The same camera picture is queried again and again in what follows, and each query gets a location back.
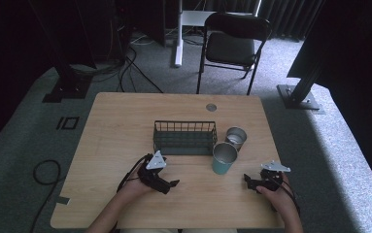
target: desk leg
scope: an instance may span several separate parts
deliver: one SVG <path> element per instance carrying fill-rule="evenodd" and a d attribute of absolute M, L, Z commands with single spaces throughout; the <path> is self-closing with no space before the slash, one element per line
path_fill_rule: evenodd
<path fill-rule="evenodd" d="M 181 67 L 183 63 L 183 0 L 179 0 L 179 35 L 177 37 L 177 49 L 176 49 L 176 67 Z"/>

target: metal cup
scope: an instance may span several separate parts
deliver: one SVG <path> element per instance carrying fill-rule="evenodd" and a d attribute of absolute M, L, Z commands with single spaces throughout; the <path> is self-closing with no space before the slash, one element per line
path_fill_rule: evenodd
<path fill-rule="evenodd" d="M 227 130 L 225 134 L 225 141 L 234 146 L 237 151 L 243 146 L 244 142 L 247 140 L 246 132 L 239 127 L 231 127 Z"/>
<path fill-rule="evenodd" d="M 229 143 L 219 143 L 213 148 L 213 171 L 219 175 L 227 173 L 237 159 L 238 151 Z"/>

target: chair seat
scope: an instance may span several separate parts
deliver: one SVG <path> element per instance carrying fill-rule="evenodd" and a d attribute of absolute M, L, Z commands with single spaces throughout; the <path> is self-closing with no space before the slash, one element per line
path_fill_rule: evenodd
<path fill-rule="evenodd" d="M 252 66 L 254 64 L 254 40 L 213 32 L 207 43 L 206 58 L 212 62 Z"/>

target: wire basket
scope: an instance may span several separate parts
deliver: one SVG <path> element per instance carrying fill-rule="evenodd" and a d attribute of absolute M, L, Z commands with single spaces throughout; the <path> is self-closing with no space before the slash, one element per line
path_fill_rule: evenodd
<path fill-rule="evenodd" d="M 154 122 L 154 151 L 167 155 L 212 155 L 217 142 L 214 121 L 170 121 Z"/>

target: wire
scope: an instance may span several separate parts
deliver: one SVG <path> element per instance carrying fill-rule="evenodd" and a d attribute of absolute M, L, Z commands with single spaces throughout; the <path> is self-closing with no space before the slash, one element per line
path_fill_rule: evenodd
<path fill-rule="evenodd" d="M 107 58 L 106 60 L 108 60 L 110 58 L 110 55 L 111 55 L 111 51 L 113 50 L 113 44 L 114 44 L 114 30 L 113 30 L 113 20 L 110 19 L 110 49 L 109 49 L 109 52 L 107 54 Z"/>
<path fill-rule="evenodd" d="M 148 156 L 147 155 L 144 155 L 142 158 L 140 158 L 135 164 L 134 166 L 131 168 L 131 170 L 125 174 L 125 177 L 121 180 L 121 182 L 119 183 L 118 187 L 117 187 L 117 192 L 119 192 L 125 185 L 125 183 L 127 182 L 130 182 L 130 181 L 133 181 L 133 180 L 136 180 L 136 179 L 139 179 L 139 178 L 133 178 L 133 179 L 128 179 L 131 174 L 134 172 L 134 170 L 138 167 L 138 165 L 146 159 L 146 157 Z M 118 221 L 116 221 L 116 224 L 113 226 L 113 228 L 110 230 L 110 233 L 119 233 L 119 229 L 117 229 L 117 224 L 118 224 Z"/>
<path fill-rule="evenodd" d="M 111 76 L 109 76 L 109 77 L 107 77 L 107 78 L 104 78 L 104 79 L 102 79 L 102 80 L 98 80 L 98 81 L 92 81 L 91 83 L 102 83 L 102 82 L 104 82 L 104 81 L 107 81 L 107 80 L 109 80 L 109 79 L 112 79 L 113 77 L 115 77 L 115 76 L 117 76 L 117 75 L 119 74 L 119 71 L 120 71 L 120 70 L 116 71 L 113 75 L 111 75 Z"/>
<path fill-rule="evenodd" d="M 147 39 L 149 39 L 150 41 L 147 42 L 147 43 L 137 43 L 137 41 L 140 41 L 140 40 L 142 40 L 143 38 L 147 38 Z M 143 36 L 141 36 L 141 37 L 139 37 L 139 38 L 137 38 L 137 39 L 134 39 L 133 41 L 130 42 L 131 45 L 136 45 L 136 46 L 147 46 L 147 45 L 150 45 L 150 44 L 152 44 L 152 43 L 154 43 L 154 40 L 152 40 L 152 39 L 151 39 L 150 37 L 148 37 L 147 35 L 143 35 Z"/>
<path fill-rule="evenodd" d="M 294 190 L 292 189 L 292 187 L 287 182 L 283 181 L 283 183 L 285 183 L 288 186 L 288 188 L 292 191 L 292 194 L 291 194 L 284 186 L 282 186 L 280 183 L 274 180 L 269 174 L 266 173 L 266 176 L 270 181 L 277 184 L 291 198 L 292 202 L 294 203 L 295 208 L 297 209 L 298 215 L 300 216 L 300 206 L 298 206 L 297 204 L 297 200 L 294 196 Z"/>
<path fill-rule="evenodd" d="M 117 69 L 121 68 L 121 64 L 115 63 L 111 66 L 105 67 L 103 69 L 96 69 L 96 70 L 91 70 L 91 71 L 84 71 L 76 68 L 72 68 L 73 71 L 77 75 L 82 75 L 82 76 L 97 76 L 97 75 L 107 75 L 107 74 L 113 74 Z"/>
<path fill-rule="evenodd" d="M 133 80 L 133 76 L 131 75 L 131 67 L 130 67 L 130 71 L 128 73 L 129 77 L 130 77 L 130 81 L 131 81 L 131 85 L 133 86 L 133 89 L 134 89 L 134 92 L 137 92 L 137 88 L 135 87 L 135 84 L 134 84 L 134 80 Z"/>
<path fill-rule="evenodd" d="M 190 39 L 186 39 L 186 38 L 183 38 L 183 41 L 186 42 L 189 45 L 203 46 L 203 43 L 202 42 L 196 42 L 196 41 L 193 41 L 193 40 L 190 40 Z"/>
<path fill-rule="evenodd" d="M 196 11 L 197 8 L 201 5 L 201 2 L 204 1 L 204 5 L 203 5 L 203 8 L 202 8 L 202 11 L 204 11 L 204 9 L 206 8 L 206 3 L 207 3 L 207 0 L 200 0 L 197 5 L 194 7 L 193 11 Z"/>
<path fill-rule="evenodd" d="M 57 169 L 56 178 L 55 178 L 55 180 L 52 181 L 52 182 L 42 182 L 42 181 L 37 177 L 37 171 L 38 171 L 38 169 L 40 168 L 41 165 L 46 164 L 46 163 L 54 163 L 55 166 L 56 166 L 56 169 Z M 33 232 L 34 232 L 35 225 L 36 225 L 36 223 L 37 223 L 37 220 L 38 220 L 38 218 L 39 218 L 41 212 L 43 211 L 43 209 L 44 209 L 44 207 L 46 206 L 46 204 L 51 200 L 51 198 L 52 198 L 52 194 L 53 194 L 53 192 L 55 191 L 55 188 L 56 188 L 56 186 L 58 185 L 58 183 L 64 181 L 64 180 L 65 180 L 65 177 L 66 177 L 66 176 L 64 176 L 64 177 L 61 178 L 61 165 L 60 165 L 57 161 L 52 160 L 52 159 L 44 160 L 44 161 L 38 163 L 38 164 L 34 167 L 34 171 L 33 171 L 33 178 L 34 178 L 34 181 L 37 182 L 37 183 L 39 183 L 39 184 L 41 184 L 41 185 L 52 185 L 52 188 L 51 188 L 51 190 L 50 190 L 49 195 L 47 195 L 45 202 L 43 203 L 43 205 L 41 205 L 40 209 L 38 210 L 37 215 L 35 215 L 35 217 L 34 217 L 34 220 L 33 220 L 33 222 L 32 222 L 31 228 L 30 228 L 30 233 L 33 233 Z"/>
<path fill-rule="evenodd" d="M 125 59 L 128 61 L 128 65 L 124 68 L 124 70 L 122 71 L 121 75 L 119 76 L 119 79 L 118 79 L 118 86 L 117 86 L 117 91 L 118 91 L 118 88 L 120 87 L 121 88 L 121 91 L 122 92 L 125 92 L 123 86 L 122 86 L 122 80 L 123 80 L 123 76 L 125 75 L 125 72 L 128 70 L 128 69 L 131 69 L 131 66 L 134 66 L 134 68 L 140 72 L 140 74 L 149 82 L 151 83 L 160 93 L 164 93 L 152 80 L 150 80 L 149 77 L 147 77 L 143 71 L 134 63 L 135 59 L 137 58 L 137 51 L 131 47 L 129 47 L 133 52 L 134 52 L 134 57 L 132 59 L 130 59 L 128 56 L 125 57 Z M 134 87 L 134 90 L 137 91 L 135 89 L 135 85 L 134 85 L 134 82 L 132 81 L 132 78 L 131 78 L 131 83 Z"/>

